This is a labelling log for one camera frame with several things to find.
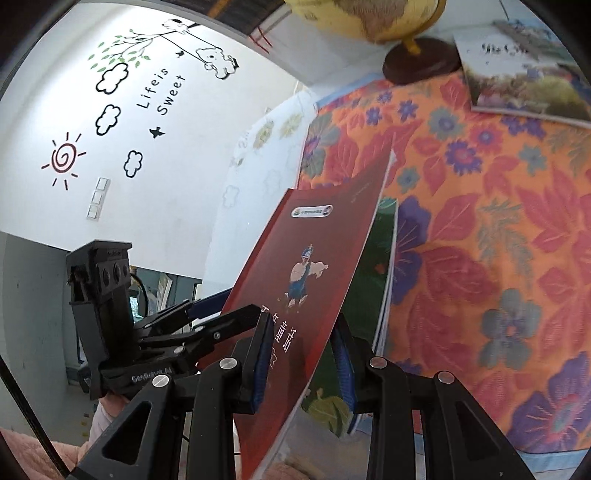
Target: globe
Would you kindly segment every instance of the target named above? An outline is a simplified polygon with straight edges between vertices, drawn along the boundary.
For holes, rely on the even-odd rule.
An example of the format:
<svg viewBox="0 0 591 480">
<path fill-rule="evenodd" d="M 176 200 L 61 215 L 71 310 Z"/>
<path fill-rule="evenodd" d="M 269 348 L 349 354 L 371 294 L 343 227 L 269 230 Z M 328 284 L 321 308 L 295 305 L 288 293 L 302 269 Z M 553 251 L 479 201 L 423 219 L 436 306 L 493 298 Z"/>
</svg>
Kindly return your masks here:
<svg viewBox="0 0 591 480">
<path fill-rule="evenodd" d="M 286 0 L 286 2 L 291 6 L 293 13 L 322 30 L 366 39 L 372 43 L 385 43 L 417 35 L 439 18 L 439 10 L 443 12 L 445 4 L 444 1 L 438 2 L 438 0 Z"/>
<path fill-rule="evenodd" d="M 402 40 L 386 55 L 384 76 L 398 84 L 451 73 L 460 67 L 456 48 L 415 37 L 441 17 L 446 0 L 285 0 L 293 13 L 322 30 L 382 44 Z"/>
</svg>

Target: cloud decal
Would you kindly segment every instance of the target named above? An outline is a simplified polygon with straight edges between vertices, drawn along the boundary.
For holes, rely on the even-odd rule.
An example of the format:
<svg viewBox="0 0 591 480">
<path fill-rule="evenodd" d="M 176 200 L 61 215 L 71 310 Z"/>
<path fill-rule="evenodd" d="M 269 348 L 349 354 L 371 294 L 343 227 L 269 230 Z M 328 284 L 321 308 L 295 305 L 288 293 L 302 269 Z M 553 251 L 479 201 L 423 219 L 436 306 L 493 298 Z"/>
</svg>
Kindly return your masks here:
<svg viewBox="0 0 591 480">
<path fill-rule="evenodd" d="M 142 168 L 143 159 L 144 156 L 135 150 L 132 150 L 127 154 L 127 160 L 123 164 L 123 169 L 125 170 L 127 178 L 132 179 L 135 177 L 135 174 Z"/>
<path fill-rule="evenodd" d="M 96 91 L 110 95 L 117 90 L 117 87 L 129 75 L 128 65 L 118 63 L 110 70 L 103 73 L 100 82 L 96 84 Z"/>
<path fill-rule="evenodd" d="M 235 187 L 234 185 L 228 185 L 222 196 L 222 205 L 224 205 L 225 208 L 231 208 L 236 205 L 236 200 L 238 199 L 239 193 L 240 189 L 238 187 Z"/>
<path fill-rule="evenodd" d="M 107 105 L 103 110 L 103 113 L 96 119 L 96 134 L 106 135 L 111 128 L 117 125 L 117 119 L 121 114 L 121 108 L 115 105 Z"/>
</svg>

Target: sun decal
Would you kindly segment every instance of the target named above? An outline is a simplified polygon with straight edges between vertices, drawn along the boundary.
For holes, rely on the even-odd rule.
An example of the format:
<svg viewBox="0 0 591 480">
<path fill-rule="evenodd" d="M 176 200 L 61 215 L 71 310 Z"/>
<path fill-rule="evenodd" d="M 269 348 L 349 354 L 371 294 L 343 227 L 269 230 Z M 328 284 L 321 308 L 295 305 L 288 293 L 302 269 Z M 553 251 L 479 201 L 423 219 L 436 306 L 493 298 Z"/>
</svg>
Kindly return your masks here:
<svg viewBox="0 0 591 480">
<path fill-rule="evenodd" d="M 57 146 L 55 140 L 51 140 L 53 146 L 55 147 L 53 153 L 51 154 L 51 162 L 41 166 L 41 169 L 45 170 L 47 167 L 51 167 L 58 174 L 58 176 L 62 174 L 65 175 L 68 172 L 70 172 L 70 170 L 74 166 L 74 163 L 76 162 L 76 159 L 78 157 L 81 157 L 82 155 L 86 155 L 86 152 L 78 152 L 76 146 L 74 145 L 75 143 L 78 143 L 78 140 L 81 136 L 82 134 L 79 134 L 76 137 L 74 143 L 71 143 L 70 133 L 66 132 L 66 141 L 62 143 L 59 147 Z M 69 176 L 75 179 L 78 178 L 78 175 L 72 172 L 70 172 Z M 51 184 L 51 186 L 55 187 L 56 183 L 57 176 L 53 179 L 53 183 Z M 66 188 L 66 190 L 68 190 L 68 179 L 64 179 L 64 187 Z"/>
</svg>

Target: light switch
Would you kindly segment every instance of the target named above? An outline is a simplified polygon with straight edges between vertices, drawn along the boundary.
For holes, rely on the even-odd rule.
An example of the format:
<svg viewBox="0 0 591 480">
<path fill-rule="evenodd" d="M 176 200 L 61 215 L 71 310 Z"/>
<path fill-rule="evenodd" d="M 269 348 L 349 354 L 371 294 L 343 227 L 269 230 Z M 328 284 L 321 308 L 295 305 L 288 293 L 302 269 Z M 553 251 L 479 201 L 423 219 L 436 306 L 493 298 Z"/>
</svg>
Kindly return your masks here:
<svg viewBox="0 0 591 480">
<path fill-rule="evenodd" d="M 100 177 L 99 181 L 96 183 L 97 190 L 105 190 L 107 188 L 107 184 L 109 183 L 109 179 Z"/>
<path fill-rule="evenodd" d="M 103 199 L 103 192 L 100 190 L 95 190 L 95 194 L 92 196 L 92 203 L 96 205 L 100 205 Z"/>
<path fill-rule="evenodd" d="M 88 209 L 88 214 L 86 216 L 88 218 L 96 220 L 99 216 L 99 208 L 96 205 L 90 205 L 90 208 Z"/>
</svg>

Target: flower wall sticker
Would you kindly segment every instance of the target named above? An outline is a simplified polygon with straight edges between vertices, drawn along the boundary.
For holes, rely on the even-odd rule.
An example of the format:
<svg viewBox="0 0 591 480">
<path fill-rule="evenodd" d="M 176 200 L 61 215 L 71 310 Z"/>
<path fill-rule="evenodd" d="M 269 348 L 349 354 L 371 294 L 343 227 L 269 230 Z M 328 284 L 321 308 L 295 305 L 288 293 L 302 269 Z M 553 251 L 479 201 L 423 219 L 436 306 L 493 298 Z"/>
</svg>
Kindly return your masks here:
<svg viewBox="0 0 591 480">
<path fill-rule="evenodd" d="M 292 136 L 295 131 L 298 129 L 298 127 L 301 124 L 301 120 L 304 118 L 304 116 L 301 113 L 294 113 L 292 115 L 290 115 L 287 120 L 285 120 L 285 122 L 283 122 L 283 125 L 281 126 L 281 129 L 279 131 L 279 137 L 280 138 L 287 138 Z"/>
<path fill-rule="evenodd" d="M 252 148 L 255 150 L 262 148 L 271 138 L 274 126 L 275 122 L 273 120 L 267 120 L 265 125 L 263 125 L 256 133 L 255 142 L 252 144 Z"/>
</svg>

